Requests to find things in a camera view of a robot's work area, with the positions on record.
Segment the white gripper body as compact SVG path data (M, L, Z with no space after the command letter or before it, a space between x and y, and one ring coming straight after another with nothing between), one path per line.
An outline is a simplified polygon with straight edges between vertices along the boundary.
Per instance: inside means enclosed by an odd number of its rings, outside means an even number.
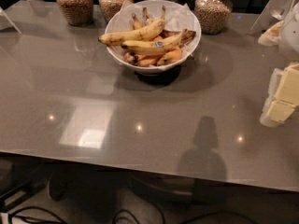
M299 61L299 2L286 15L280 29L278 50L289 61Z

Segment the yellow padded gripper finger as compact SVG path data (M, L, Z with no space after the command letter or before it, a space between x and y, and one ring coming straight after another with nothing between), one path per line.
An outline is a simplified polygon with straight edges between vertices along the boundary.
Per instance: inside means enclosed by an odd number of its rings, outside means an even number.
M263 46L275 46L279 43L279 34L283 21L279 21L260 35L258 43Z
M268 87L260 122L267 127L282 125L299 106L299 63L275 69Z

